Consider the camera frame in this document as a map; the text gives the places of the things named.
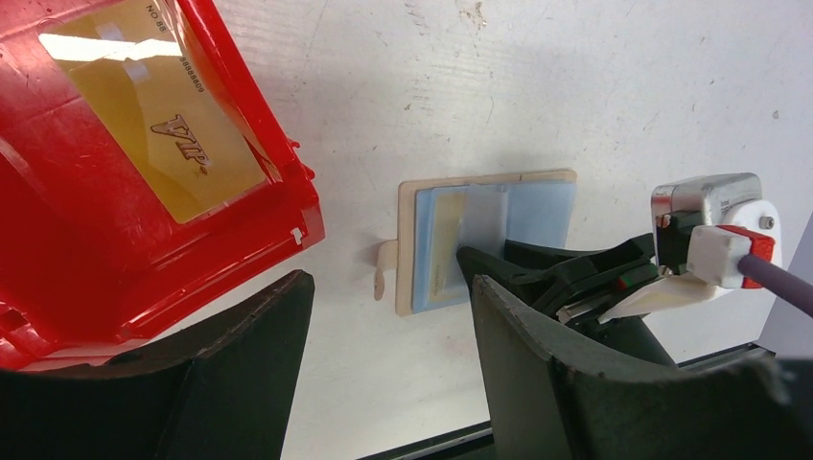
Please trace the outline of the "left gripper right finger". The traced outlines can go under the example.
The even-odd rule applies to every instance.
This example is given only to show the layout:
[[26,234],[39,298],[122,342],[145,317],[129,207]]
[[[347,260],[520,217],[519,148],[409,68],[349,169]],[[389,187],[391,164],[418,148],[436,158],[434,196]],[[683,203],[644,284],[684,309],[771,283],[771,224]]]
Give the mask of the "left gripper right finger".
[[476,343],[500,459],[808,459],[812,365],[690,372],[629,356],[476,277]]

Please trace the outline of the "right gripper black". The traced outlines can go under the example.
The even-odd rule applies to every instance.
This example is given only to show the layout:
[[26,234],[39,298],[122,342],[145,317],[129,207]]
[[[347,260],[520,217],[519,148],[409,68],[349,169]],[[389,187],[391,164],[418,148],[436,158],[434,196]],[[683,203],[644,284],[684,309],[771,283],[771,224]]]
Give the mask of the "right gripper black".
[[650,233],[607,250],[571,250],[507,240],[500,255],[463,246],[457,251],[456,259],[469,290],[473,289],[475,277],[485,276],[532,305],[551,285],[544,277],[548,269],[597,254],[597,269],[609,279],[570,298],[556,311],[556,319],[625,355],[674,368],[674,360],[644,324],[641,314],[605,322],[599,320],[601,314],[630,300],[633,294],[658,280],[659,274],[652,262],[655,244]]

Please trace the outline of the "gold striped credit card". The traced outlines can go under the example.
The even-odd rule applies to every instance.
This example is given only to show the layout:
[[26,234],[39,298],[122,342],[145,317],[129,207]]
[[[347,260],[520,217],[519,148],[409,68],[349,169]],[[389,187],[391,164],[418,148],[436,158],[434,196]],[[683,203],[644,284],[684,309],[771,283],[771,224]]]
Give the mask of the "gold striped credit card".
[[465,202],[465,193],[457,190],[443,191],[434,201],[428,293],[437,308],[459,304],[465,290],[456,261]]

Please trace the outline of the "beige card holder wallet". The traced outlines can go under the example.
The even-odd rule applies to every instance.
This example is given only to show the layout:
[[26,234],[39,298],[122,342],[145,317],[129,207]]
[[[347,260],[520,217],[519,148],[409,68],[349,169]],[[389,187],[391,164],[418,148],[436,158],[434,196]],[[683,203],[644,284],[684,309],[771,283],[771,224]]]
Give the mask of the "beige card holder wallet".
[[[564,247],[577,190],[571,169],[411,180],[397,190],[397,235],[377,248],[373,297],[394,294],[400,316],[434,311],[429,299],[434,201],[443,191],[465,193],[457,251],[471,246],[500,255],[507,240]],[[467,283],[460,303],[468,301]]]

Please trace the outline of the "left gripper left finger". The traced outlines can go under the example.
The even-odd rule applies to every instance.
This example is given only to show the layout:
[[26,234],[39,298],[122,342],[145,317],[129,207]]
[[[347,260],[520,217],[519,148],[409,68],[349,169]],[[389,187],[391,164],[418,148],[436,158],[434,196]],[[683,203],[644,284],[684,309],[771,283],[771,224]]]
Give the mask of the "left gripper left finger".
[[101,365],[1,374],[5,459],[276,459],[314,278],[294,270],[240,304]]

